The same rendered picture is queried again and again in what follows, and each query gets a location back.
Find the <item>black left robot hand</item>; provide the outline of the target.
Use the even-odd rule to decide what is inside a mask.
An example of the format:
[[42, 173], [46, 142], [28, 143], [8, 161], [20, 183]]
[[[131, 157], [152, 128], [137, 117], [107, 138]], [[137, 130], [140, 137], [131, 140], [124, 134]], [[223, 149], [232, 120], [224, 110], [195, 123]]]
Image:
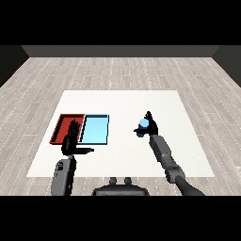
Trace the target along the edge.
[[77, 138], [79, 135], [80, 123], [72, 120], [68, 129], [68, 134], [64, 136], [61, 151], [63, 155], [87, 154], [93, 152], [91, 148], [77, 148]]

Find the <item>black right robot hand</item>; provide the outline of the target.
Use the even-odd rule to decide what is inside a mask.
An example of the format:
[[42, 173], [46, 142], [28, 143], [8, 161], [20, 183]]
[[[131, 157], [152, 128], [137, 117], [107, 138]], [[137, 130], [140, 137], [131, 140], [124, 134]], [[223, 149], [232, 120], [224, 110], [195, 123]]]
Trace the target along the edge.
[[144, 119], [149, 121], [149, 126], [147, 129], [135, 129], [136, 133], [141, 133], [143, 135], [148, 134], [149, 136], [151, 135], [157, 135], [158, 134], [158, 127], [156, 122], [153, 119], [152, 113], [148, 111], [144, 117]]

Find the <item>small blue can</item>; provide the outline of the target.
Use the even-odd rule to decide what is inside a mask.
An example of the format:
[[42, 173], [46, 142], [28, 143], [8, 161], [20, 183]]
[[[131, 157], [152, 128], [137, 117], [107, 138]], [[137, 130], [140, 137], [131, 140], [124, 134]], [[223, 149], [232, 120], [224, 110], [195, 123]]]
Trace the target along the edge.
[[[141, 119], [140, 122], [139, 122], [138, 128], [139, 129], [147, 129], [148, 126], [149, 126], [149, 121], [146, 120], [146, 119]], [[137, 133], [137, 136], [138, 137], [144, 137], [144, 135], [141, 134], [141, 133]]]

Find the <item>red shallow open box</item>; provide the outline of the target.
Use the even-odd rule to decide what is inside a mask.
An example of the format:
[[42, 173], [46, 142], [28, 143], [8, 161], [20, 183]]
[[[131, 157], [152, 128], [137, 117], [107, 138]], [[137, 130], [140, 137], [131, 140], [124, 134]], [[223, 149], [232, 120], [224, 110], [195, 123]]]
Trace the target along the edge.
[[61, 145], [64, 137], [68, 134], [71, 122], [76, 121], [82, 125], [84, 117], [84, 114], [61, 114], [49, 143], [52, 145]]

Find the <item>light blue shallow open box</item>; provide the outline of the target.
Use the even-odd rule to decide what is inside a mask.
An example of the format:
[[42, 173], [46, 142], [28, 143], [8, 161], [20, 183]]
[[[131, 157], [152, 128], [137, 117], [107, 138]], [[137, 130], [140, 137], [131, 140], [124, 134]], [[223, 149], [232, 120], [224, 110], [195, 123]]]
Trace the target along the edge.
[[106, 145], [109, 116], [107, 114], [87, 114], [81, 127], [79, 145]]

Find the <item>dark grey robot body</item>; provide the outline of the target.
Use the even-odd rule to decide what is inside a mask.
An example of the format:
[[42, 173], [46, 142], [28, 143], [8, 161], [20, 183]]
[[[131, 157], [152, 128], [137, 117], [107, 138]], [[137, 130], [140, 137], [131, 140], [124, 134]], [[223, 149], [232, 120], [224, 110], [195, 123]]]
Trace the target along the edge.
[[146, 188], [132, 184], [130, 177], [124, 178], [124, 184], [118, 185], [117, 178], [111, 177], [109, 184], [95, 188], [92, 196], [149, 196]]

